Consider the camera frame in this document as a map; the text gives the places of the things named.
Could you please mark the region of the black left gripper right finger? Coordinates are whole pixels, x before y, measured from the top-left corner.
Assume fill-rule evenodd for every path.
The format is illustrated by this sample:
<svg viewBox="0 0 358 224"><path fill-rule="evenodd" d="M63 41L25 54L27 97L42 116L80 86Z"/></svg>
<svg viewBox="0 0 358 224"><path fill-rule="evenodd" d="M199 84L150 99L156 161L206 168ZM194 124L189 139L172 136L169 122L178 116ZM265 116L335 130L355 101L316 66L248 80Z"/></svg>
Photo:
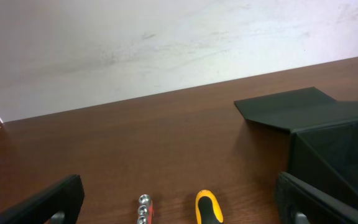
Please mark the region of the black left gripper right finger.
<svg viewBox="0 0 358 224"><path fill-rule="evenodd" d="M281 223L358 224L357 209L287 172L278 176L274 199Z"/></svg>

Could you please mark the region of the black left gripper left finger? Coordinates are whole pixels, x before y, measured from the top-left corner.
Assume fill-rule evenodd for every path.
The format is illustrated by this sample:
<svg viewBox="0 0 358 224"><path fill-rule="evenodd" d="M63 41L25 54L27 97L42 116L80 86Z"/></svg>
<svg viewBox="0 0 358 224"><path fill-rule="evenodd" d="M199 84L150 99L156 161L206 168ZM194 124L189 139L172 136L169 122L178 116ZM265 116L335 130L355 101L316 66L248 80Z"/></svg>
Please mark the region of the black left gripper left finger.
<svg viewBox="0 0 358 224"><path fill-rule="evenodd" d="M76 223L84 198L81 177L69 175L0 213L0 224L45 223L60 212L63 223Z"/></svg>

